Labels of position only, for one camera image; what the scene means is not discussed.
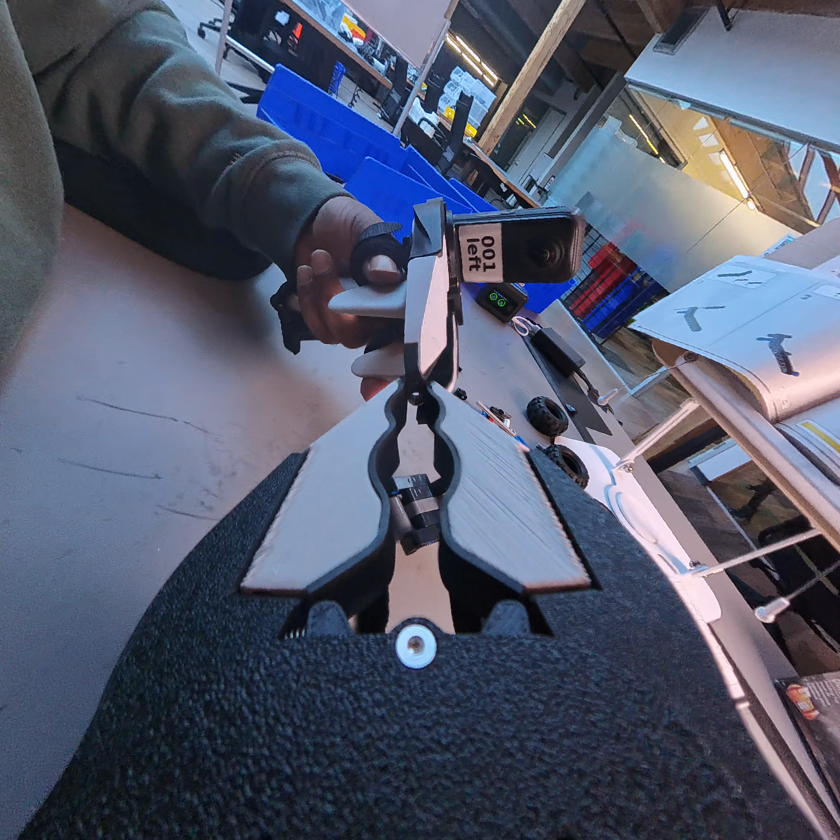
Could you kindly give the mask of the person's left hand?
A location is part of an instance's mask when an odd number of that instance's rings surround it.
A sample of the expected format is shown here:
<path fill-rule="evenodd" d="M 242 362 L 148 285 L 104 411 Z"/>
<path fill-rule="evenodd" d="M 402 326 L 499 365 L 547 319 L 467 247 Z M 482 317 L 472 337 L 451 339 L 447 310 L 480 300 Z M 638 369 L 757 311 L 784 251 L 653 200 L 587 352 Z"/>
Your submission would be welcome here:
<path fill-rule="evenodd" d="M 329 309 L 331 299 L 350 275 L 351 252 L 363 232 L 381 219 L 350 196 L 336 196 L 323 204 L 302 232 L 295 249 L 297 306 L 315 339 L 358 349 L 377 328 L 375 318 L 357 317 Z"/>

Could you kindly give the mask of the pile of small building bricks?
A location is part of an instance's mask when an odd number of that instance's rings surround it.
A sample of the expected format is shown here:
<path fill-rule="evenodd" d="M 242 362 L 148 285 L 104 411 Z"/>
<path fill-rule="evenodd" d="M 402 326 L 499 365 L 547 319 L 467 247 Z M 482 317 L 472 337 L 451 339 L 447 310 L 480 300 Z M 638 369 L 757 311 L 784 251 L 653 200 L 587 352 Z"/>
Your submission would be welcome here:
<path fill-rule="evenodd" d="M 485 419 L 500 427 L 510 436 L 517 436 L 515 430 L 512 428 L 511 425 L 511 415 L 507 413 L 504 409 L 501 409 L 497 406 L 486 406 L 481 401 L 471 402 L 468 398 L 466 391 L 464 391 L 462 388 L 456 388 L 453 391 L 453 394 L 462 402 L 472 405 Z"/>

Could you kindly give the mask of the black toy tyre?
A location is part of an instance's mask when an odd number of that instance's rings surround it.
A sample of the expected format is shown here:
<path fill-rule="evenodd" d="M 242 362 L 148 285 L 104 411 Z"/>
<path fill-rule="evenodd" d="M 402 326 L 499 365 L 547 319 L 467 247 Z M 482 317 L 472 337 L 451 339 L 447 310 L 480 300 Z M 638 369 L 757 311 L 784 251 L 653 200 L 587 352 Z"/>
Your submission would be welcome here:
<path fill-rule="evenodd" d="M 529 401 L 526 418 L 537 432 L 551 439 L 564 434 L 570 426 L 569 415 L 562 406 L 544 395 Z"/>
<path fill-rule="evenodd" d="M 552 444 L 542 448 L 542 452 L 576 485 L 582 489 L 587 488 L 590 472 L 583 459 L 575 451 L 562 444 Z"/>

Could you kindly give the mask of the toy truck box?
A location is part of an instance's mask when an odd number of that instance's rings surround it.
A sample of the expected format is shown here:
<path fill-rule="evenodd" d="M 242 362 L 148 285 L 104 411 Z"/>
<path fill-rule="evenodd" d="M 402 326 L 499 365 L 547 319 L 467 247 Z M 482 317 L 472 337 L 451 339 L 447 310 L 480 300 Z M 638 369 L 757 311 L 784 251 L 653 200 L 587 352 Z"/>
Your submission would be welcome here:
<path fill-rule="evenodd" d="M 839 672 L 777 679 L 774 686 L 839 800 Z"/>

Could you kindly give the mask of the black beam frame yellow pins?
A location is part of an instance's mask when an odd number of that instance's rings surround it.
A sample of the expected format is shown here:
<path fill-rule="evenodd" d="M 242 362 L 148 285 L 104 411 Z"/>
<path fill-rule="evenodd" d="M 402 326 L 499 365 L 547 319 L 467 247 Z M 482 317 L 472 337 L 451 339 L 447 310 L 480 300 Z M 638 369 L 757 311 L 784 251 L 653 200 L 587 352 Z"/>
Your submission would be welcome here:
<path fill-rule="evenodd" d="M 392 478 L 390 505 L 392 536 L 405 555 L 439 541 L 438 500 L 426 474 Z"/>

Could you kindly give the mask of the person's torso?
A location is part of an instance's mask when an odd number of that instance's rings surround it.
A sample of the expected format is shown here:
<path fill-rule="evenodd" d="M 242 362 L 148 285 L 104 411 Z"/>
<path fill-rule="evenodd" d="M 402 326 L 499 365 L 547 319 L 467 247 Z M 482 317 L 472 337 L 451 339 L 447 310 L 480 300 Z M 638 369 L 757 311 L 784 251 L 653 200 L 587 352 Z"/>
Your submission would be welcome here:
<path fill-rule="evenodd" d="M 1 362 L 13 356 L 53 269 L 64 193 L 22 41 L 1 2 Z"/>

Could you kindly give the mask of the black device with green display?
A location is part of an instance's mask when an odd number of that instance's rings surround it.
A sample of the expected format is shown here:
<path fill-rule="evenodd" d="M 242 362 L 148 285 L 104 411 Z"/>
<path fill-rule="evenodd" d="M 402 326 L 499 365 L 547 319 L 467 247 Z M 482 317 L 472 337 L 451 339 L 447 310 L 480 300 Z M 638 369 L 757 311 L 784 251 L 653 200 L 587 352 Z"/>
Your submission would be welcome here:
<path fill-rule="evenodd" d="M 476 303 L 501 323 L 509 323 L 529 302 L 524 285 L 491 282 L 478 285 Z"/>

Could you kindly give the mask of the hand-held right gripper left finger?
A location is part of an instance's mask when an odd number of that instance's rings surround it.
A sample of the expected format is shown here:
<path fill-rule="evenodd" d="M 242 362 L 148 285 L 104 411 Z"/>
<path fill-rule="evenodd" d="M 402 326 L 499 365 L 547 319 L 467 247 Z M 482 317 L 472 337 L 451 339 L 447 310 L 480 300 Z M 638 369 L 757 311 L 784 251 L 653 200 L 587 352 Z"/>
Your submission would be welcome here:
<path fill-rule="evenodd" d="M 391 531 L 403 384 L 390 384 L 308 448 L 240 585 L 304 607 L 322 601 L 385 628 L 395 569 Z"/>

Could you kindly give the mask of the stacked red and blue crates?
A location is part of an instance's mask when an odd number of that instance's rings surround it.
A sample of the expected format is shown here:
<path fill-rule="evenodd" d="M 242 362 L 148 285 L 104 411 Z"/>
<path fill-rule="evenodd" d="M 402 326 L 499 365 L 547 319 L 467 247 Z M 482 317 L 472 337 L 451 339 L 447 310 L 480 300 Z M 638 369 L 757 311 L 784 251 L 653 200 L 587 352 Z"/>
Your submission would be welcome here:
<path fill-rule="evenodd" d="M 667 295 L 642 267 L 587 225 L 581 266 L 562 303 L 594 341 L 608 340 Z"/>

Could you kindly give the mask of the black power adapter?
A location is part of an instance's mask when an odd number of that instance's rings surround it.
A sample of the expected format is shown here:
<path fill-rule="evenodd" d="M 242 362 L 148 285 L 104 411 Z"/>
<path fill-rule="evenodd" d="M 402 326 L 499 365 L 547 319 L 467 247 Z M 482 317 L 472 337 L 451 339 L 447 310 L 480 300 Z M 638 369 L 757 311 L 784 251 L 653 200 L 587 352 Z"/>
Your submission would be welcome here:
<path fill-rule="evenodd" d="M 562 375 L 582 373 L 584 358 L 560 334 L 548 327 L 541 327 L 530 336 L 532 346 Z"/>

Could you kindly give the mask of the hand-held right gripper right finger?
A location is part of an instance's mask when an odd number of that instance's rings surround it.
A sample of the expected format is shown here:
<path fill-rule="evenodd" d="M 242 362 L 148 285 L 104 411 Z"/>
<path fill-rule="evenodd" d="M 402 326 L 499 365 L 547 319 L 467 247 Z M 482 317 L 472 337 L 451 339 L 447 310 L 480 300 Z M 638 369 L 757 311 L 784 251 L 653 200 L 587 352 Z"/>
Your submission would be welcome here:
<path fill-rule="evenodd" d="M 502 601 L 536 617 L 534 598 L 593 581 L 527 446 L 441 385 L 428 387 L 439 476 L 438 568 L 454 624 L 484 624 Z"/>

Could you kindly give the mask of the wooden post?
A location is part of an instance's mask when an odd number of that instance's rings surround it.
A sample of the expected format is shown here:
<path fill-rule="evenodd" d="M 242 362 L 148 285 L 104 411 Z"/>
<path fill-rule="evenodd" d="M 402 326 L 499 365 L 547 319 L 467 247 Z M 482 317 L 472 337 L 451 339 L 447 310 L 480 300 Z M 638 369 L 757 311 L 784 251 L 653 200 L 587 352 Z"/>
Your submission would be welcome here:
<path fill-rule="evenodd" d="M 482 153 L 491 156 L 503 134 L 507 131 L 525 102 L 533 85 L 542 74 L 543 69 L 561 45 L 573 22 L 580 13 L 584 1 L 560 1 L 551 19 L 541 33 L 536 45 L 525 60 L 515 80 L 500 100 L 485 131 L 481 135 L 478 146 Z"/>

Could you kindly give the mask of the white book stand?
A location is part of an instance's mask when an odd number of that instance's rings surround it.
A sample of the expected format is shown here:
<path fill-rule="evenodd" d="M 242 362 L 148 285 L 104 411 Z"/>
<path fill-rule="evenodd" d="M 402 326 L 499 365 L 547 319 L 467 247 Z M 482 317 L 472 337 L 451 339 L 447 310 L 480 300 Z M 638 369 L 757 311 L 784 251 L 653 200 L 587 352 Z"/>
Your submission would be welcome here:
<path fill-rule="evenodd" d="M 834 270 L 836 267 L 837 256 L 816 268 L 803 269 Z M 678 593 L 687 600 L 695 616 L 702 622 L 714 621 L 719 618 L 720 611 L 717 608 L 708 612 L 707 605 L 701 600 L 703 596 L 711 596 L 711 589 L 704 578 L 816 536 L 824 538 L 838 550 L 838 483 L 824 475 L 753 407 L 747 390 L 739 381 L 732 380 L 726 369 L 695 353 L 652 340 L 656 350 L 662 351 L 660 358 L 665 361 L 665 373 L 672 374 L 682 383 L 690 398 L 627 455 L 612 455 L 605 448 L 586 444 L 576 444 L 575 447 L 581 456 L 595 457 L 591 461 L 588 493 L 604 501 L 617 515 L 622 525 L 675 583 Z M 653 503 L 644 496 L 633 469 L 643 464 L 643 455 L 647 450 L 696 410 L 707 413 L 731 441 L 761 468 L 811 524 L 809 531 L 710 568 L 703 565 L 691 568 L 687 553 L 678 544 L 674 548 L 668 547 L 666 534 L 669 531 L 662 517 L 654 512 Z"/>

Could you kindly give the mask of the grey desk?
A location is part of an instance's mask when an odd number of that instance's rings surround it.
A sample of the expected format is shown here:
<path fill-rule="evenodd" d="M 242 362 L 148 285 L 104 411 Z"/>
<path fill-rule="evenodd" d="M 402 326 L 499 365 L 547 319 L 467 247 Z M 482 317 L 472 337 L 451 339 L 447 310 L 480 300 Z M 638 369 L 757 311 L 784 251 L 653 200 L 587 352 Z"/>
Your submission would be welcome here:
<path fill-rule="evenodd" d="M 308 448 L 365 403 L 268 281 L 66 207 L 2 387 L 2 838 L 838 838 L 700 619 L 531 444 L 592 578 L 457 634 L 240 591 Z"/>

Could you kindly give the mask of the instruction booklet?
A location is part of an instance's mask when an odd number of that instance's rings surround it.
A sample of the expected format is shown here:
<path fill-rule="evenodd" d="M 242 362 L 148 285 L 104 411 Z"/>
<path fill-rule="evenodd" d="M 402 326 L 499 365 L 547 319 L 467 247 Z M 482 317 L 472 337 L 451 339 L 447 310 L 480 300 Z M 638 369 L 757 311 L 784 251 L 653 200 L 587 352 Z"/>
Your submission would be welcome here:
<path fill-rule="evenodd" d="M 726 369 L 753 407 L 838 483 L 837 267 L 737 256 L 642 310 L 630 326 Z"/>

